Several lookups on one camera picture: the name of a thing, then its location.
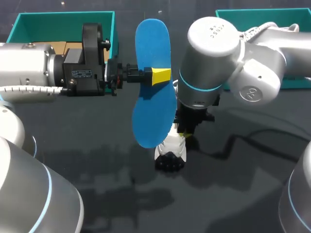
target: cardboard box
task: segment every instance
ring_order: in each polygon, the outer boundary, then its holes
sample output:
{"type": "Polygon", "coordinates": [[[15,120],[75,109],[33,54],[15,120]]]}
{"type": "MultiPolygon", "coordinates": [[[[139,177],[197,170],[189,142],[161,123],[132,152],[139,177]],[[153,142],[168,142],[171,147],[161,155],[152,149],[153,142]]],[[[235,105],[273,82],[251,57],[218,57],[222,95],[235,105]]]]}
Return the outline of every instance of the cardboard box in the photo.
{"type": "MultiPolygon", "coordinates": [[[[217,10],[216,16],[231,22],[240,32],[258,27],[266,22],[274,22],[279,27],[288,27],[297,23],[301,32],[311,32],[309,8],[217,10]]],[[[298,76],[285,76],[281,86],[281,89],[310,88],[311,82],[305,77],[298,76]]]]}
{"type": "Polygon", "coordinates": [[[66,47],[66,41],[56,41],[56,42],[35,42],[33,41],[35,44],[49,44],[51,45],[56,54],[64,54],[65,51],[65,47],[66,47]]]}
{"type": "MultiPolygon", "coordinates": [[[[47,41],[47,42],[35,42],[35,44],[49,44],[51,45],[56,54],[64,55],[68,49],[82,49],[82,43],[77,42],[66,42],[66,41],[47,41]]],[[[109,59],[109,51],[104,49],[104,61],[107,63],[109,59]]]]}

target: dark floor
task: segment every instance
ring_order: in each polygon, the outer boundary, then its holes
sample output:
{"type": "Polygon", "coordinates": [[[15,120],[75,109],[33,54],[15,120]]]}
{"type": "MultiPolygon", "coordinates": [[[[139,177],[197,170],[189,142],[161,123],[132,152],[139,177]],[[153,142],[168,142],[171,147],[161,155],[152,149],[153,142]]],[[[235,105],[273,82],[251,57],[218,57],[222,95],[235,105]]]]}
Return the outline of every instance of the dark floor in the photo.
{"type": "MultiPolygon", "coordinates": [[[[308,0],[64,0],[64,5],[61,0],[2,0],[0,40],[6,40],[19,12],[114,10],[120,56],[134,63],[135,29],[144,18],[156,17],[169,29],[176,75],[195,19],[214,16],[216,9],[310,5],[308,0]]],[[[116,98],[17,106],[26,130],[37,139],[39,158],[80,191],[83,232],[281,232],[277,204],[294,163],[280,156],[298,158],[311,138],[310,92],[282,92],[256,109],[224,93],[214,110],[216,123],[197,129],[197,150],[188,153],[185,169],[173,177],[156,173],[153,150],[134,140],[131,113],[137,96],[138,86],[126,84],[116,98]],[[227,152],[226,142],[232,142],[227,161],[209,156],[227,152]]]]}

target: teal box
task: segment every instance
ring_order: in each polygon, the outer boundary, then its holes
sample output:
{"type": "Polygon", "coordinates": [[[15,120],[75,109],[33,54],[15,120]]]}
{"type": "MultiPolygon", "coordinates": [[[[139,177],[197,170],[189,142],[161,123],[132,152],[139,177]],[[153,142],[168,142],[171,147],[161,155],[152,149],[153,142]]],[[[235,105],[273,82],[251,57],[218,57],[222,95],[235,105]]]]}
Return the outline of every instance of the teal box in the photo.
{"type": "Polygon", "coordinates": [[[84,23],[101,23],[103,38],[108,38],[111,43],[109,58],[118,55],[118,33],[113,11],[20,13],[7,42],[82,42],[84,23]]]}
{"type": "MultiPolygon", "coordinates": [[[[240,32],[266,22],[274,22],[279,27],[288,27],[297,23],[301,32],[311,32],[309,8],[217,10],[216,16],[231,22],[240,32]]],[[[311,88],[311,82],[305,77],[285,76],[281,86],[281,89],[309,88],[311,88]]]]}

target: blue insole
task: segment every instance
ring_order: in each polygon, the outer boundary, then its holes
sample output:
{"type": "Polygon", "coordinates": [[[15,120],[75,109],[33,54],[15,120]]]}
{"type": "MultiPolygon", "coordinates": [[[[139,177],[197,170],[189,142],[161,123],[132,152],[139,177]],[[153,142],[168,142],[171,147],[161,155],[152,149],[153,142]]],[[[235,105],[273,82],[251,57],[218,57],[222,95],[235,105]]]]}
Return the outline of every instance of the blue insole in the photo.
{"type": "MultiPolygon", "coordinates": [[[[158,19],[142,21],[136,30],[135,48],[138,68],[171,68],[171,44],[165,24],[158,19]]],[[[133,133],[144,148],[163,142],[175,118],[177,101],[172,78],[154,86],[140,85],[132,114],[133,133]]]]}

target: cable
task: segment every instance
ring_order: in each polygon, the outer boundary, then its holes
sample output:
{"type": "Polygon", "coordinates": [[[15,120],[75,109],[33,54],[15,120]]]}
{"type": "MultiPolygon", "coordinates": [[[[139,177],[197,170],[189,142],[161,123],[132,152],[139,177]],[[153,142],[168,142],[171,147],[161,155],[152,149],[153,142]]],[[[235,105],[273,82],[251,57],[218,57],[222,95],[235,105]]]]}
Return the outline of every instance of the cable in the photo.
{"type": "Polygon", "coordinates": [[[37,92],[37,93],[47,93],[47,94],[61,94],[63,87],[57,86],[1,86],[1,92],[37,92]]]}
{"type": "Polygon", "coordinates": [[[290,27],[279,28],[274,22],[267,22],[267,23],[262,24],[259,27],[253,27],[253,28],[248,29],[245,32],[240,33],[240,39],[243,40],[244,42],[247,42],[251,40],[253,37],[255,37],[256,35],[260,34],[262,31],[270,27],[276,27],[280,31],[299,32],[299,26],[296,23],[292,24],[290,27]]]}

